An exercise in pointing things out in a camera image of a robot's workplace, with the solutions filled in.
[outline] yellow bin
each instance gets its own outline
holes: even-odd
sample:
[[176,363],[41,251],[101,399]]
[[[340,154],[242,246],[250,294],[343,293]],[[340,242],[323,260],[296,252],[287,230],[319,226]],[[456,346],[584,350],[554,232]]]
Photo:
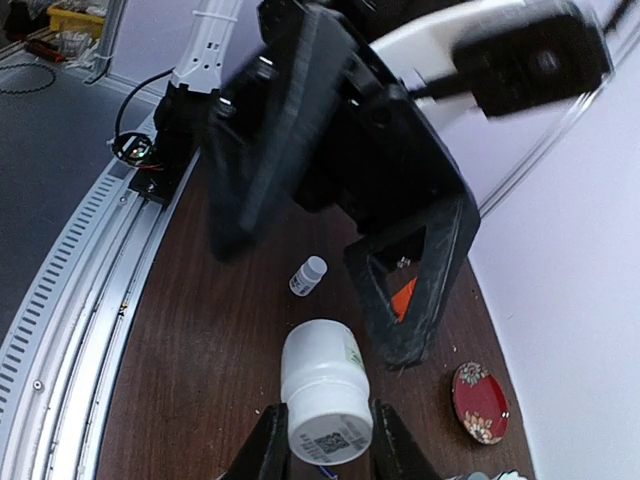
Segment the yellow bin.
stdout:
[[87,15],[86,13],[68,12],[58,8],[56,5],[49,7],[47,13],[51,16],[49,28],[53,32],[61,30],[87,32],[96,40],[102,36],[102,27],[104,27],[104,18],[102,17]]

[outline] gray surface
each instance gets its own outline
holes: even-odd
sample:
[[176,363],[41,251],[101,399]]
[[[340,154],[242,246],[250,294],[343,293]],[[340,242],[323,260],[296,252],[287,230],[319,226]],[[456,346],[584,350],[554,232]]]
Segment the gray surface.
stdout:
[[[22,88],[41,73],[0,74],[0,87]],[[111,154],[106,141],[124,95],[85,87],[60,72],[44,92],[0,95],[0,339],[49,249]],[[152,110],[134,100],[124,128]]]

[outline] brown tabletop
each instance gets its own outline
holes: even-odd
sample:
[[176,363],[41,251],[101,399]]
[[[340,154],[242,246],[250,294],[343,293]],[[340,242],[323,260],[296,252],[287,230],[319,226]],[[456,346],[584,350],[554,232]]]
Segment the brown tabletop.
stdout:
[[[372,395],[397,409],[445,478],[517,469],[533,479],[520,409],[468,265],[425,364],[389,372],[371,352],[342,265],[343,248],[356,233],[341,211],[309,215],[292,206],[251,254],[230,265],[209,253],[209,221],[206,172],[199,165],[137,312],[111,406],[99,480],[214,480],[224,473],[258,412],[279,402],[285,337],[313,318],[338,319],[352,327]],[[329,272],[311,295],[300,299],[289,291],[288,280],[311,254],[325,258]],[[469,360],[489,368],[510,402],[509,431],[495,446],[475,443],[452,409],[451,378]],[[337,470],[341,479],[370,478],[366,455]]]

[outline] plate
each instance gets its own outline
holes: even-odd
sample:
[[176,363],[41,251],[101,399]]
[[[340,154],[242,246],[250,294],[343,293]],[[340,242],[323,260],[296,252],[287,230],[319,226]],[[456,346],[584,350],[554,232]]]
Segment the plate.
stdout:
[[465,430],[495,445],[509,425],[509,404],[498,381],[479,363],[463,363],[453,376],[453,406]]

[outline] orange object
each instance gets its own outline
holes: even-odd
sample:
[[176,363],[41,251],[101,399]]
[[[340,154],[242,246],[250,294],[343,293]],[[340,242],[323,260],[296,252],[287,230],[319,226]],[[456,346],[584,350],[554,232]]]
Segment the orange object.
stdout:
[[411,302],[411,297],[413,297],[413,291],[416,289],[417,281],[418,279],[414,278],[393,296],[393,309],[398,314],[400,323],[402,323],[404,316],[407,314],[407,310],[409,310],[409,302]]

